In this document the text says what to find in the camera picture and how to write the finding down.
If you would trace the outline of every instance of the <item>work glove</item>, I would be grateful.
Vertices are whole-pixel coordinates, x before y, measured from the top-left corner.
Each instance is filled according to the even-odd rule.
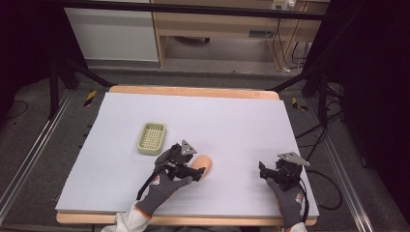
[[[301,222],[302,202],[304,200],[301,189],[295,186],[288,191],[283,191],[273,178],[266,179],[266,184],[274,191],[277,197],[279,210],[283,216],[284,227],[290,228]]]
[[[142,201],[135,204],[136,208],[142,211],[146,216],[151,218],[156,209],[165,202],[169,196],[176,190],[184,187],[192,182],[192,177],[186,177],[182,180],[171,181],[163,170],[157,175],[153,182],[151,182],[148,194]]]

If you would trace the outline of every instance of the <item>small tray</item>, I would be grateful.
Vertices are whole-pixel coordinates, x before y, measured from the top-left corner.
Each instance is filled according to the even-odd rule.
[[[138,152],[143,155],[159,155],[165,140],[164,124],[146,123],[138,138]]]

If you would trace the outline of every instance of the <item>white table surface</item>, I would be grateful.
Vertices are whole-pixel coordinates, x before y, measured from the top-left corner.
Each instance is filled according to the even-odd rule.
[[[166,124],[163,150],[186,139],[213,165],[179,189],[155,216],[279,216],[259,178],[258,163],[275,168],[278,154],[299,150],[283,101],[106,93],[56,206],[59,212],[125,212],[151,175],[157,156],[136,143],[147,122]],[[319,215],[306,172],[309,216]]]

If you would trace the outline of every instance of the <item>wooden table edge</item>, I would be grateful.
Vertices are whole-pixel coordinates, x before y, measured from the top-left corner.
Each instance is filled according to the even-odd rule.
[[[123,94],[279,100],[278,93],[274,91],[254,89],[115,85],[109,89],[109,92]]]
[[[57,221],[62,224],[113,224],[115,215],[58,212]],[[314,225],[317,217],[307,217],[307,226]],[[177,217],[153,216],[150,224],[179,226],[277,226],[282,217]]]

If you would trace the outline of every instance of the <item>black curtain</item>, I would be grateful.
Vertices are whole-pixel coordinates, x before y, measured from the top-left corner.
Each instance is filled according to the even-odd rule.
[[[348,10],[349,4],[337,0],[332,4],[332,11],[347,11],[355,17],[346,24],[337,47],[331,48],[337,51],[332,62],[322,63],[324,74],[342,85],[341,106],[357,144],[410,222],[408,3],[365,0],[356,13]],[[308,67],[329,49],[340,28],[332,25],[324,23],[318,31]]]
[[[0,118],[22,86],[48,78],[56,57],[87,65],[64,9],[29,0],[0,1]],[[66,86],[78,83],[73,70],[58,67]]]

